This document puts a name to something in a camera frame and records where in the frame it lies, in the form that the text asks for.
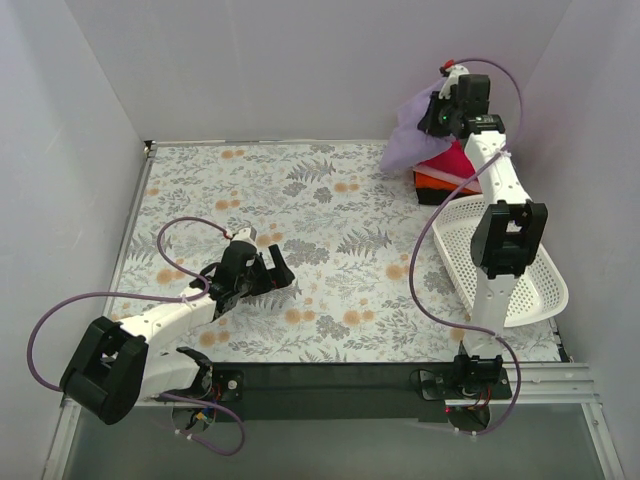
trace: purple cloth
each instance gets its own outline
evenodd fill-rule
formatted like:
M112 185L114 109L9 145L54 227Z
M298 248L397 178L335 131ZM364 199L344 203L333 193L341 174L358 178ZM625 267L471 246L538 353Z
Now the purple cloth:
M388 172L412 168L451 148L453 137L436 138L418 130L418 123L427 113L431 92L442 88L444 82L445 79L441 78L398 109L398 126L382 155L380 170Z

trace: white wall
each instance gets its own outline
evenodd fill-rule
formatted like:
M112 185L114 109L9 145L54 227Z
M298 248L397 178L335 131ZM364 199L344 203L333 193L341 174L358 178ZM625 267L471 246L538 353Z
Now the white wall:
M526 83L570 0L66 1L139 134L205 140L386 138L449 58Z
M526 88L517 153L549 207L544 243L570 290L560 318L591 364L627 478L640 478L640 7L574 1Z
M105 289L142 144L63 0L0 0L0 477L40 478L61 395L29 376L46 309ZM37 365L57 383L104 302L55 316Z

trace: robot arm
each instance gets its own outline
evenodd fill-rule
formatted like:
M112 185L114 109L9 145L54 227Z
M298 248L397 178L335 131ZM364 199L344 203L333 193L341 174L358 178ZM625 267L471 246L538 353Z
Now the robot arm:
M425 133L467 140L465 154L479 170L499 157L479 176L487 210L471 240L471 258L477 267L476 296L471 324L502 334L511 294L520 276L535 259L547 209L534 203L520 185L498 115L489 114L490 81L469 74L461 65L445 65L447 80L433 92L429 109L418 124ZM462 342L461 383L495 383L502 368L502 348L492 337L469 331Z
M207 393L213 364L205 355L188 347L162 351L181 335L224 315L240 298L291 285L295 277L278 246L269 247L274 268L267 269L255 238L253 228L240 230L220 263L200 272L209 282L206 296L159 305L121 322L94 320L60 380L64 393L107 425L121 420L139 398L168 391L192 398ZM181 296L192 297L204 288L196 279Z

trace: white plastic basket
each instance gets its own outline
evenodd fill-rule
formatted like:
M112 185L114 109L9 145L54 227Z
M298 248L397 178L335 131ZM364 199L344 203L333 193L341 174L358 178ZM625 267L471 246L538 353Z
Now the white plastic basket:
M450 202L433 224L436 247L456 292L471 314L476 295L476 267L471 236L486 210L482 195ZM505 327L539 322L562 312L569 301L567 285L542 245L511 296Z

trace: floral tablecloth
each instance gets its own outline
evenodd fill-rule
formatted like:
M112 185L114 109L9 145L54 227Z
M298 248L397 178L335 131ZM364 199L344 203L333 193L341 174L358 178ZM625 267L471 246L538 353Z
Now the floral tablecloth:
M463 332L423 316L407 284L409 256L433 209L418 205L409 172L380 173L383 148L159 148L118 290L177 295L186 286L189 279L168 267L155 248L156 233L172 218L200 216L234 230L253 225L260 249L280 245L294 284L242 301L171 348L191 346L214 361L450 361ZM166 236L169 255L192 270L218 260L226 245L217 231L200 224L175 225ZM419 256L416 283L432 312L448 320L468 318L431 235ZM112 316L151 307L118 300ZM509 329L505 338L521 360L559 360L547 321Z

